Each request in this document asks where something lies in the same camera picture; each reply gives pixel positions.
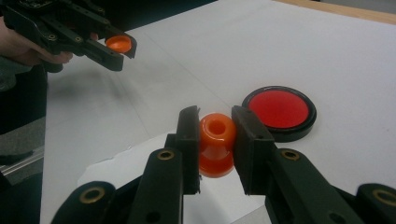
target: finger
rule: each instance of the finger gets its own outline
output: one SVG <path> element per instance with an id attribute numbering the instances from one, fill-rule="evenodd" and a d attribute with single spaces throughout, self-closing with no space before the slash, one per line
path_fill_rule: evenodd
<path id="1" fill-rule="evenodd" d="M 99 35 L 96 33 L 91 33 L 91 39 L 92 40 L 98 40 L 99 39 Z"/>
<path id="2" fill-rule="evenodd" d="M 41 59 L 37 56 L 37 52 L 32 49 L 24 52 L 23 54 L 9 57 L 9 59 L 28 66 L 34 66 L 41 63 Z"/>
<path id="3" fill-rule="evenodd" d="M 44 53 L 38 52 L 37 55 L 38 55 L 38 58 L 40 58 L 46 62 L 49 62 L 49 63 L 68 63 L 73 58 L 73 53 L 64 52 L 64 51 L 62 51 L 58 55 L 52 55 L 47 52 L 44 52 Z"/>

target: dark background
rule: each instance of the dark background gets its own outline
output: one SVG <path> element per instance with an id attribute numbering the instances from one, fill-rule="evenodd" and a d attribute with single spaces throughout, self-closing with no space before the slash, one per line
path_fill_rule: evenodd
<path id="1" fill-rule="evenodd" d="M 216 0 L 92 0 L 106 11 L 111 24 L 127 31 Z"/>

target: orange cup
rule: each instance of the orange cup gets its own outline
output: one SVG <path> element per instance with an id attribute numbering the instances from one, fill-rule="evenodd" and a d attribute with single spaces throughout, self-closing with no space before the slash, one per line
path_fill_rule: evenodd
<path id="1" fill-rule="evenodd" d="M 221 177 L 233 169 L 233 143 L 236 128 L 227 116 L 214 113 L 200 121 L 200 174 Z"/>
<path id="2" fill-rule="evenodd" d="M 132 48 L 132 41 L 126 35 L 115 35 L 106 41 L 106 45 L 117 53 L 125 53 Z"/>

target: black plastic part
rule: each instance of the black plastic part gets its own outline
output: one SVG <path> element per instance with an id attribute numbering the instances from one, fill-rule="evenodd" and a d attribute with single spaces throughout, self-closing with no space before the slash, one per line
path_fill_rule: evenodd
<path id="1" fill-rule="evenodd" d="M 8 179 L 0 172 L 0 193 L 4 190 L 9 189 L 11 184 L 9 183 Z"/>
<path id="2" fill-rule="evenodd" d="M 311 132 L 312 127 L 317 118 L 317 110 L 315 108 L 315 105 L 306 95 L 295 89 L 289 87 L 282 87 L 282 86 L 263 87 L 249 94 L 243 101 L 242 106 L 248 108 L 251 99 L 253 99 L 257 94 L 260 94 L 264 91 L 287 91 L 293 93 L 294 95 L 300 97 L 308 106 L 308 117 L 300 125 L 287 129 L 266 126 L 276 142 L 285 143 L 285 142 L 296 141 L 298 139 L 305 137 L 307 134 L 309 134 L 309 132 Z"/>
<path id="3" fill-rule="evenodd" d="M 139 187 L 140 179 L 141 176 L 116 190 L 116 196 L 112 201 L 106 215 L 106 223 L 126 223 L 129 213 L 132 209 L 132 203 L 134 201 L 137 188 Z"/>
<path id="4" fill-rule="evenodd" d="M 58 5 L 59 1 L 42 1 L 42 0 L 20 0 L 17 4 L 27 10 L 32 10 L 34 12 L 40 12 L 43 10 L 52 9 L 54 6 Z"/>
<path id="5" fill-rule="evenodd" d="M 247 108 L 235 105 L 232 119 L 236 126 L 233 164 L 245 194 L 266 194 L 270 177 L 267 162 L 276 150 L 274 138 Z"/>
<path id="6" fill-rule="evenodd" d="M 355 211 L 358 211 L 357 205 L 356 205 L 356 196 L 352 195 L 342 189 L 339 189 L 337 187 L 334 187 L 335 190 L 337 190 L 338 194 L 346 201 L 346 203 Z"/>
<path id="7" fill-rule="evenodd" d="M 196 105 L 180 111 L 177 132 L 166 136 L 165 147 L 179 150 L 183 155 L 183 194 L 195 194 L 199 183 L 199 117 Z"/>
<path id="8" fill-rule="evenodd" d="M 0 223 L 39 223 L 42 183 L 39 173 L 0 191 Z"/>
<path id="9" fill-rule="evenodd" d="M 279 149 L 270 168 L 277 188 L 269 192 L 268 198 L 276 198 L 281 192 L 292 213 L 293 223 L 363 223 L 304 154 L 292 149 Z"/>
<path id="10" fill-rule="evenodd" d="M 182 156 L 177 149 L 152 152 L 127 223 L 182 223 Z"/>
<path id="11" fill-rule="evenodd" d="M 356 205 L 365 223 L 396 223 L 396 189 L 380 184 L 361 185 Z"/>
<path id="12" fill-rule="evenodd" d="M 96 63 L 111 71 L 121 71 L 123 67 L 122 55 L 93 40 L 84 43 L 84 54 Z"/>
<path id="13" fill-rule="evenodd" d="M 294 216 L 285 198 L 279 193 L 265 197 L 265 207 L 272 224 L 293 224 Z"/>
<path id="14" fill-rule="evenodd" d="M 114 186 L 107 182 L 94 181 L 85 184 L 67 198 L 52 223 L 111 223 L 106 220 L 106 216 L 115 194 Z"/>

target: human hand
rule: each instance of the human hand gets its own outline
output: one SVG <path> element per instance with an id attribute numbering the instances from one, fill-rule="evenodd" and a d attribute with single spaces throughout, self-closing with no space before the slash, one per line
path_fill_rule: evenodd
<path id="1" fill-rule="evenodd" d="M 71 52 L 61 52 L 58 55 L 47 52 L 24 36 L 8 29 L 3 17 L 0 17 L 0 55 L 29 66 L 40 64 L 43 60 L 49 63 L 68 63 L 73 57 Z"/>

